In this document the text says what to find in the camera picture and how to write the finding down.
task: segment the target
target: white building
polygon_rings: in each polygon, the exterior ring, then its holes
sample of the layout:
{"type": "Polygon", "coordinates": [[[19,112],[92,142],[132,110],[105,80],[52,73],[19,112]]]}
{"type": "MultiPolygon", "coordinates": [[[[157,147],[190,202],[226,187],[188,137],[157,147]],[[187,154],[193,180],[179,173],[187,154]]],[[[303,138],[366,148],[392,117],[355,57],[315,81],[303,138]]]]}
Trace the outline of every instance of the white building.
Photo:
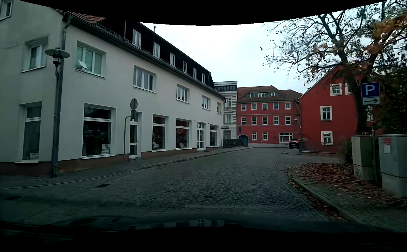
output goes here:
{"type": "Polygon", "coordinates": [[[222,146],[211,73],[143,24],[0,0],[1,173],[51,169],[56,77],[44,51],[61,45],[68,16],[60,172],[222,146]]]}
{"type": "Polygon", "coordinates": [[[224,103],[224,139],[238,139],[236,133],[236,100],[238,99],[238,82],[223,81],[215,82],[214,88],[225,96],[224,103]]]}

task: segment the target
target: utility box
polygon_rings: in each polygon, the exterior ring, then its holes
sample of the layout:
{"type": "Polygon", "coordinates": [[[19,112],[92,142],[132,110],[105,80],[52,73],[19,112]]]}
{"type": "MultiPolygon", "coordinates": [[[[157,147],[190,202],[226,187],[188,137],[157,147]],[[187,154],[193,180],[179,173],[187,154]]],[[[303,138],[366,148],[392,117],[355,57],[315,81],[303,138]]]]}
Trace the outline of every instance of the utility box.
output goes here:
{"type": "Polygon", "coordinates": [[[407,197],[407,135],[379,135],[382,189],[407,197]]]}
{"type": "Polygon", "coordinates": [[[351,137],[354,175],[362,180],[374,181],[372,138],[369,135],[351,137]]]}

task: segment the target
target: red tile roof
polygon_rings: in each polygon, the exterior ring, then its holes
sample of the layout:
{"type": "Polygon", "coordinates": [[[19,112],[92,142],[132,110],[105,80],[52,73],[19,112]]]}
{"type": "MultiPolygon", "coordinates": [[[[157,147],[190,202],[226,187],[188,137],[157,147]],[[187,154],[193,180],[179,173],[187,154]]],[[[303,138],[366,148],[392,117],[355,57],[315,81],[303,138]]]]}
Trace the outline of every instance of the red tile roof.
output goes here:
{"type": "MultiPolygon", "coordinates": [[[[55,9],[56,11],[60,12],[61,14],[64,13],[64,11],[60,10],[60,9],[55,9]]],[[[104,20],[104,17],[97,17],[97,16],[91,16],[91,15],[85,15],[85,14],[80,14],[80,13],[76,13],[76,12],[71,12],[71,11],[67,11],[68,14],[71,14],[72,16],[82,19],[84,21],[87,21],[89,23],[99,23],[102,20],[104,20]]]]}
{"type": "Polygon", "coordinates": [[[295,92],[294,90],[286,89],[279,90],[278,88],[270,86],[260,86],[260,87],[238,87],[238,101],[239,102],[256,102],[256,101],[274,101],[274,100],[296,100],[301,96],[300,93],[295,92]],[[277,96],[274,97],[245,97],[250,93],[268,93],[275,92],[277,96]]]}

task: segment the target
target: red building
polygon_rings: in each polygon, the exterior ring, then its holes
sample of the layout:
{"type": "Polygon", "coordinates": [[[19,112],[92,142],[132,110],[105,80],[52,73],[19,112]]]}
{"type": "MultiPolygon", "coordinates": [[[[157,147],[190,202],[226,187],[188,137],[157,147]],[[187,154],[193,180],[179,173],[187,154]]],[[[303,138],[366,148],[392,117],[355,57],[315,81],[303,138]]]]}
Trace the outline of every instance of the red building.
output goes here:
{"type": "Polygon", "coordinates": [[[334,68],[299,98],[305,150],[336,152],[342,137],[357,135],[353,95],[343,79],[332,79],[338,70],[334,68]]]}
{"type": "Polygon", "coordinates": [[[239,87],[236,107],[238,138],[249,146],[287,147],[301,137],[302,94],[274,86],[239,87]]]}

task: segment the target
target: lamp post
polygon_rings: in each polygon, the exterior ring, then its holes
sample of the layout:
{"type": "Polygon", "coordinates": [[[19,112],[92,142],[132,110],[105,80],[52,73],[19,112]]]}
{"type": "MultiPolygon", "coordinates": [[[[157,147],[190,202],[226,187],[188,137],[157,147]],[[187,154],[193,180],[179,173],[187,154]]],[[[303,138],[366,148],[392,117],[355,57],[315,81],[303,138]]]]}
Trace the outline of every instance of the lamp post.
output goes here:
{"type": "Polygon", "coordinates": [[[53,148],[51,150],[51,178],[57,176],[57,159],[59,157],[59,126],[61,112],[61,92],[62,92],[62,77],[57,71],[57,67],[61,65],[63,59],[70,57],[70,54],[59,47],[48,49],[45,54],[53,57],[53,63],[56,66],[56,96],[54,102],[54,124],[53,124],[53,148]]]}

